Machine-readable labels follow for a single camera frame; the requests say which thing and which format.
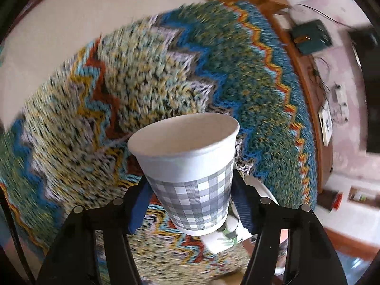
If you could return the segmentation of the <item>colourful knitted zigzag table cover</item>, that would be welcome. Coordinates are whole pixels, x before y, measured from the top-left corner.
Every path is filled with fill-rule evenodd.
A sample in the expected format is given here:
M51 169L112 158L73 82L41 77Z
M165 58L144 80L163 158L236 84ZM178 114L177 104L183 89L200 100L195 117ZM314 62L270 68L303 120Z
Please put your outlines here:
M237 119L242 176L282 206L316 204L312 122L276 32L248 2L184 5L90 41L1 130L1 192L32 273L74 207L139 182L134 133L197 113Z

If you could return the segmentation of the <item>wooden wall niche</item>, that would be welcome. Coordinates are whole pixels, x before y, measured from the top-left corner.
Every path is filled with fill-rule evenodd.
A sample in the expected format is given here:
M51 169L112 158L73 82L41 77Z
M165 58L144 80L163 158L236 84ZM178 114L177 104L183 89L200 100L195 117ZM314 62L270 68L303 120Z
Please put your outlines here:
M380 195L379 192L374 190L364 189L361 187L351 187L348 194L348 200L370 208L380 208Z

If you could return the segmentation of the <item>dark green box appliance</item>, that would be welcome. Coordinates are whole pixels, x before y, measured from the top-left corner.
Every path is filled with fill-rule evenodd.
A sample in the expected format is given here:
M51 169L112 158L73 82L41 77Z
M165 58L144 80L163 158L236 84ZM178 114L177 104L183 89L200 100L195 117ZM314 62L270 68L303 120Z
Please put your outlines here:
M312 55L333 45L330 34L319 19L296 25L290 35L302 55Z

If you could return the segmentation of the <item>dark red-lidded bin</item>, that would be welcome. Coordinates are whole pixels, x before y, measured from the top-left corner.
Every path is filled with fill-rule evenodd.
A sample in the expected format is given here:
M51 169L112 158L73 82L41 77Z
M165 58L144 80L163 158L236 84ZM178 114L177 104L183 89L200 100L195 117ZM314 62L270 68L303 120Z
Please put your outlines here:
M317 196L317 205L332 212L339 209L342 199L342 192L322 190Z

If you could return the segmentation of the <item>white leaf-print paper cup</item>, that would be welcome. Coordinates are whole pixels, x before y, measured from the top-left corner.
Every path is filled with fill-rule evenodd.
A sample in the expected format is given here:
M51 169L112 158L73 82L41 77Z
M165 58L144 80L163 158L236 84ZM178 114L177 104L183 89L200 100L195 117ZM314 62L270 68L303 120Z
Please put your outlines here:
M276 198L260 180L253 176L245 176L244 181L247 185L254 187L258 191L260 197L270 198L278 204ZM256 235L252 235L243 227L238 211L231 199L227 218L223 226L215 232L201 236L200 239L212 254L217 254L228 250L247 239L251 240L252 237L256 237Z

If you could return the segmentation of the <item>white flat device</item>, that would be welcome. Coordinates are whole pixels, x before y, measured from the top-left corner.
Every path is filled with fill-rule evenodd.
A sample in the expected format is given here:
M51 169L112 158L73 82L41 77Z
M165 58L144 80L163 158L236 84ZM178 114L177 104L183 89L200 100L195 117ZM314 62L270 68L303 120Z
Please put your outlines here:
M323 145L327 147L333 134L332 116L328 100L325 100L318 111L319 123L323 137Z

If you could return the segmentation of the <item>grey checked paper cup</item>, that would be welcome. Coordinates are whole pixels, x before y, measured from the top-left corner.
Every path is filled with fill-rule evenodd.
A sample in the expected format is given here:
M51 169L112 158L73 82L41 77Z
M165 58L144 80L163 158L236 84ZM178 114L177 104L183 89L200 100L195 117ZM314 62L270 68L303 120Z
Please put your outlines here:
M197 113L143 127L128 140L175 227L207 235L227 219L240 124L232 116Z

